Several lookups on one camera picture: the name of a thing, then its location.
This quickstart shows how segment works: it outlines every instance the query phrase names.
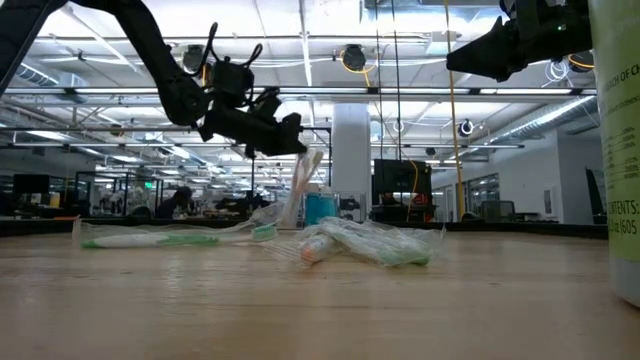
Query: wooden table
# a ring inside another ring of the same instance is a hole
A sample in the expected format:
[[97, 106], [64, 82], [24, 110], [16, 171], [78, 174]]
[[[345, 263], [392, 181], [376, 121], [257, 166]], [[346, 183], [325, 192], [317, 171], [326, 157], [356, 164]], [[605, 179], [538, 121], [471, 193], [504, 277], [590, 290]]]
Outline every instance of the wooden table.
[[607, 243], [448, 233], [428, 268], [0, 240], [2, 359], [640, 359]]

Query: white pillar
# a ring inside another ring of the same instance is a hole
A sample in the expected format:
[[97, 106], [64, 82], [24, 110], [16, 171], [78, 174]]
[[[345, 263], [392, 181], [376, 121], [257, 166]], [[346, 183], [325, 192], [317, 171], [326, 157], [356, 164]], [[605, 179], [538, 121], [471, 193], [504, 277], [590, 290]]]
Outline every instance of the white pillar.
[[371, 117], [367, 104], [333, 106], [332, 189], [366, 195], [360, 204], [366, 217], [371, 209]]

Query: workbench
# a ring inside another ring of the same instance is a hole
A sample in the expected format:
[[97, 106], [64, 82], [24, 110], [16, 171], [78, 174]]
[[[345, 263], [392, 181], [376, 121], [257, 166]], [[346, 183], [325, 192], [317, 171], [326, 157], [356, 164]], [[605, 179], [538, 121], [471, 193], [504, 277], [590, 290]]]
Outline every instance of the workbench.
[[427, 268], [260, 246], [82, 250], [0, 239], [3, 359], [635, 359], [607, 242], [452, 233]]

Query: product label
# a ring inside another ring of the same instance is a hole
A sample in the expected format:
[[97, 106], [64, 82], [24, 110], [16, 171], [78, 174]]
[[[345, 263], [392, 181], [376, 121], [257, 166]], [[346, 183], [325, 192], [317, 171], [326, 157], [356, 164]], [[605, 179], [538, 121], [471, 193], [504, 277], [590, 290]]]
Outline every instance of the product label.
[[589, 0], [612, 253], [640, 261], [640, 1]]

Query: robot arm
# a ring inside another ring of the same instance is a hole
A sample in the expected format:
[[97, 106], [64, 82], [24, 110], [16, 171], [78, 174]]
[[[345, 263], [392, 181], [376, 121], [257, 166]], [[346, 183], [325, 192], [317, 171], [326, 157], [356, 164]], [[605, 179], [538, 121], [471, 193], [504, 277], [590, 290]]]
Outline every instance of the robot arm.
[[[300, 115], [290, 114], [280, 123], [274, 118], [280, 105], [278, 89], [268, 88], [256, 99], [247, 98], [247, 92], [253, 92], [251, 62], [235, 64], [229, 58], [220, 60], [215, 55], [211, 41], [217, 24], [211, 27], [209, 44], [201, 64], [207, 65], [209, 53], [213, 54], [216, 58], [212, 66], [214, 77], [211, 84], [200, 88], [191, 77], [194, 74], [187, 74], [178, 66], [162, 40], [153, 15], [141, 0], [72, 1], [116, 17], [153, 77], [162, 106], [172, 123], [197, 128], [204, 141], [218, 133], [239, 144], [246, 144], [249, 156], [253, 156], [254, 150], [268, 156], [306, 152], [306, 147], [298, 141]], [[5, 0], [0, 7], [0, 95], [6, 90], [47, 17], [67, 2]], [[261, 50], [261, 45], [256, 47], [254, 60]], [[242, 112], [237, 109], [244, 106], [250, 110]], [[202, 117], [205, 118], [204, 124], [198, 127], [197, 121]]]
[[591, 49], [587, 0], [555, 3], [501, 0], [511, 19], [503, 25], [498, 18], [489, 33], [449, 54], [447, 68], [501, 82], [531, 63]]

